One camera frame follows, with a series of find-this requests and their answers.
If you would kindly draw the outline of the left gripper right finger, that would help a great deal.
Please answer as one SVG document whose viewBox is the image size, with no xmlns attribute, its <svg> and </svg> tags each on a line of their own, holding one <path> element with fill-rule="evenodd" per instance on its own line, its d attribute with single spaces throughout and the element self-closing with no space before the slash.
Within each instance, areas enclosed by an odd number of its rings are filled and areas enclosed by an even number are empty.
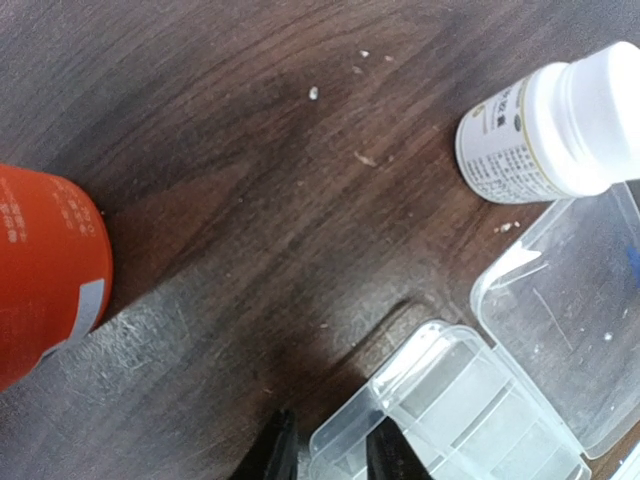
<svg viewBox="0 0 640 480">
<path fill-rule="evenodd" d="M 399 426 L 386 417 L 366 438 L 368 480 L 430 480 Z"/>
</svg>

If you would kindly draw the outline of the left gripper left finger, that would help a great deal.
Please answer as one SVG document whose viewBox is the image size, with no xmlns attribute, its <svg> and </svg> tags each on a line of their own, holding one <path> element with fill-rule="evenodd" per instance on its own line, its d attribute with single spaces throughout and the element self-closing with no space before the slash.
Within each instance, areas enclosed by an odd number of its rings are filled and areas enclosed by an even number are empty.
<svg viewBox="0 0 640 480">
<path fill-rule="evenodd" d="M 298 478 L 298 427 L 291 410 L 277 410 L 234 470 L 234 480 Z"/>
</svg>

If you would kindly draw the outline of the clear plastic pill organizer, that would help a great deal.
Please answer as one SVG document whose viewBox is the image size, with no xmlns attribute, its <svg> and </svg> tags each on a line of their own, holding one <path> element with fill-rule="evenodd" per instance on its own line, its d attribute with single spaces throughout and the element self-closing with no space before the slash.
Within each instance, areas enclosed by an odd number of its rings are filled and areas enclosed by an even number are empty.
<svg viewBox="0 0 640 480">
<path fill-rule="evenodd" d="M 312 435 L 313 479 L 363 479 L 392 419 L 437 479 L 587 479 L 639 419 L 639 207 L 626 185 L 553 203 L 475 282 L 477 328 L 425 305 Z"/>
</svg>

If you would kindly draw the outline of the small white bottle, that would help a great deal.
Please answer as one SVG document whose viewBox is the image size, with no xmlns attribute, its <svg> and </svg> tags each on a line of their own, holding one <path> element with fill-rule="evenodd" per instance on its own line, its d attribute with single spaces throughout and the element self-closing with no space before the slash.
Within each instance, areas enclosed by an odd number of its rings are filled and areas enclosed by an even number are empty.
<svg viewBox="0 0 640 480">
<path fill-rule="evenodd" d="M 639 49 L 620 41 L 546 65 L 461 119 L 455 158 L 498 204 L 596 196 L 639 177 Z"/>
</svg>

